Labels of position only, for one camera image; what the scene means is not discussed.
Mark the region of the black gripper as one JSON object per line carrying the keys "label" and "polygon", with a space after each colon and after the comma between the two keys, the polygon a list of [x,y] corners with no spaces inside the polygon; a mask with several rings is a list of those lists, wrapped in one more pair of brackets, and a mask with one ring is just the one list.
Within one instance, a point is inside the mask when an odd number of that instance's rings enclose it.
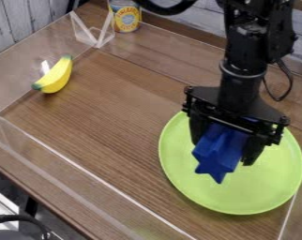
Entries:
{"label": "black gripper", "polygon": [[212,123],[247,133],[249,136],[243,141],[240,161],[244,166],[251,166],[265,146],[280,143],[291,120],[260,96],[251,102],[235,97],[223,102],[219,92],[219,87],[189,85],[184,88],[183,112],[189,118],[191,142],[197,144]]}

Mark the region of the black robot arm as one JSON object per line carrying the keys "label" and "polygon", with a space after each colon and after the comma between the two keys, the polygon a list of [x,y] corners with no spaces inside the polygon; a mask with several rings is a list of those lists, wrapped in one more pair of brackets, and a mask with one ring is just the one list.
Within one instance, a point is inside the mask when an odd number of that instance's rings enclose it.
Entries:
{"label": "black robot arm", "polygon": [[191,141],[197,143],[217,123],[248,135],[240,160],[251,166],[265,147],[280,143],[289,118],[260,97],[268,65],[287,66],[292,52],[293,0],[219,0],[224,9],[227,48],[216,87],[189,86],[183,111],[189,118]]}

